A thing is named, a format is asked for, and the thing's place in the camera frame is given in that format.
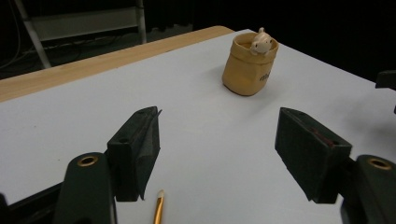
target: pencil tip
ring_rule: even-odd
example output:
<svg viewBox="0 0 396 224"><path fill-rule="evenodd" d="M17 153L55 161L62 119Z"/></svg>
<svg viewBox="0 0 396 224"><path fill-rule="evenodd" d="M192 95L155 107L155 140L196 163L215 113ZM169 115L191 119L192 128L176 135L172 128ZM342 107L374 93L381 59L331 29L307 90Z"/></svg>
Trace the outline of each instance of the pencil tip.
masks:
<svg viewBox="0 0 396 224"><path fill-rule="evenodd" d="M160 190L160 192L158 193L158 198L163 198L163 195L165 194L165 192L162 190Z"/></svg>

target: pencil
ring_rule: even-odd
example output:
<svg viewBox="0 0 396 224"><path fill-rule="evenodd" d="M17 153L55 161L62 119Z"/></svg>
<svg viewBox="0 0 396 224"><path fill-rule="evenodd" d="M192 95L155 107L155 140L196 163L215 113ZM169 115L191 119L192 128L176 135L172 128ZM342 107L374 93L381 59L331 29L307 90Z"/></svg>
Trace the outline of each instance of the pencil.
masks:
<svg viewBox="0 0 396 224"><path fill-rule="evenodd" d="M161 219L163 217L163 195L164 195L164 191L162 189L158 193L157 208L155 210L155 216L154 216L154 224L161 224Z"/></svg>

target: small figurine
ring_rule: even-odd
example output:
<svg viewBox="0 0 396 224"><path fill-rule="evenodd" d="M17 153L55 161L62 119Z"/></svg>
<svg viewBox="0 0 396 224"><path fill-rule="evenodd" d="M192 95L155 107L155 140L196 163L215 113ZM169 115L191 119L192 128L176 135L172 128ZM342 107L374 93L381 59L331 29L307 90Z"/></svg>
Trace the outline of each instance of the small figurine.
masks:
<svg viewBox="0 0 396 224"><path fill-rule="evenodd" d="M250 52L253 55L267 54L272 47L272 37L265 33L264 28L259 29L259 33L251 42Z"/></svg>

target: wooden strip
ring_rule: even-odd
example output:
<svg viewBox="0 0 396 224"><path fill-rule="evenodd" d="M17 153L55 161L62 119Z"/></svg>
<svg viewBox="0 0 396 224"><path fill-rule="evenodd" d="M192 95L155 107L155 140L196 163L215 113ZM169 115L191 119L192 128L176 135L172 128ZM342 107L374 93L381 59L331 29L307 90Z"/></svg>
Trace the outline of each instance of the wooden strip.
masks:
<svg viewBox="0 0 396 224"><path fill-rule="evenodd" d="M43 91L67 82L89 77L113 68L138 62L170 50L180 49L211 38L232 33L223 26L177 35L89 59L67 63L33 73L0 80L0 102Z"/></svg>

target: white tabletop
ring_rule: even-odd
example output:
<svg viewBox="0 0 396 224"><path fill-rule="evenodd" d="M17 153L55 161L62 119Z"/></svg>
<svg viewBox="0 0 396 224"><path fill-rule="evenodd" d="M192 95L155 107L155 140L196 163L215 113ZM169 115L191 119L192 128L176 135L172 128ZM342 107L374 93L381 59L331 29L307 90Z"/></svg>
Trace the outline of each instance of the white tabletop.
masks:
<svg viewBox="0 0 396 224"><path fill-rule="evenodd" d="M161 151L146 200L117 203L120 224L341 223L309 202L275 151L281 106L353 145L351 158L396 161L396 93L280 45L267 85L242 97L221 83L239 31L0 104L0 192L15 203L64 179L72 159L104 152L141 108L156 105Z"/></svg>

